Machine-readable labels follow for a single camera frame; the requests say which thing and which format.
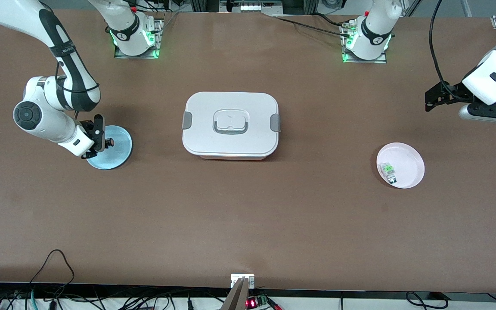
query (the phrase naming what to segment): white storage box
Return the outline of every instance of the white storage box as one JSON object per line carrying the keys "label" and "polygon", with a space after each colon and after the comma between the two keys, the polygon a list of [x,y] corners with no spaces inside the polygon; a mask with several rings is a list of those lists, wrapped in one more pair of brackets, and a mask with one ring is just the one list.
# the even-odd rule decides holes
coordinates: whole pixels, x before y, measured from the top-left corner
{"label": "white storage box", "polygon": [[183,114],[183,145],[206,159],[264,159],[279,143],[278,112],[268,94],[196,93]]}

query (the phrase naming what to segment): brown table surface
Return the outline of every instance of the brown table surface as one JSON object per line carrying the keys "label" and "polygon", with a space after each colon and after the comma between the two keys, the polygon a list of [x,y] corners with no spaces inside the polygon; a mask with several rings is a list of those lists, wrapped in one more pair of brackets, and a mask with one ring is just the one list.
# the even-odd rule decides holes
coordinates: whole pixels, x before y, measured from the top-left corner
{"label": "brown table surface", "polygon": [[[226,287],[245,272],[268,288],[496,292],[496,124],[461,120],[461,105],[425,112],[437,83],[428,19],[400,19],[388,64],[370,65],[342,63],[333,35],[263,14],[182,13],[160,59],[113,59],[97,12],[57,15],[101,84],[95,112],[128,129],[134,149],[100,171],[22,132],[12,109],[55,61],[0,27],[0,281],[28,281],[60,248],[75,282]],[[496,44],[487,19],[436,24],[451,83]],[[256,162],[189,154],[181,120],[201,91],[276,98],[277,151]],[[392,142],[421,153],[419,186],[379,178],[376,154]],[[54,257],[38,280],[68,278]]]}

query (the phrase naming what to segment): metal mounting plate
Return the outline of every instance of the metal mounting plate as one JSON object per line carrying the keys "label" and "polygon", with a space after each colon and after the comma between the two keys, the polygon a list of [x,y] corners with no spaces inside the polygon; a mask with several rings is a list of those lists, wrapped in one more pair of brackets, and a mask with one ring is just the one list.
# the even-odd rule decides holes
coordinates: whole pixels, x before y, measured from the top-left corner
{"label": "metal mounting plate", "polygon": [[250,281],[250,290],[256,288],[256,282],[254,281],[254,275],[248,273],[231,273],[231,288],[233,288],[234,284],[238,279],[242,279],[243,277],[248,277]]}

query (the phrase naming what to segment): gray latch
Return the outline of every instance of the gray latch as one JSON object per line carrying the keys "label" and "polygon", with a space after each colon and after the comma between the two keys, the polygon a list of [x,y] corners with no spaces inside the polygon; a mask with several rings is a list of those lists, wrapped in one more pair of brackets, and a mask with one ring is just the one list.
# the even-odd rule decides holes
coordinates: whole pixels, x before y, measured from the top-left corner
{"label": "gray latch", "polygon": [[270,127],[274,132],[281,132],[281,116],[278,113],[271,116]]}
{"label": "gray latch", "polygon": [[182,129],[185,130],[185,129],[189,129],[191,128],[191,125],[192,125],[192,114],[191,112],[183,112],[183,125],[182,125]]}

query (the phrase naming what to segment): blue plate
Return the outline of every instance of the blue plate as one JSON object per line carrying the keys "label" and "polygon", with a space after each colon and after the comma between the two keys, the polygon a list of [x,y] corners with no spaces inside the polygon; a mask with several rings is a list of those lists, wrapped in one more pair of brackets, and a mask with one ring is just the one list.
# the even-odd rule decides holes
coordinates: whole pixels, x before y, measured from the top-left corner
{"label": "blue plate", "polygon": [[87,159],[87,162],[97,169],[109,170],[119,167],[131,155],[133,140],[130,133],[120,126],[105,126],[105,138],[114,140],[114,146],[108,147],[97,156]]}

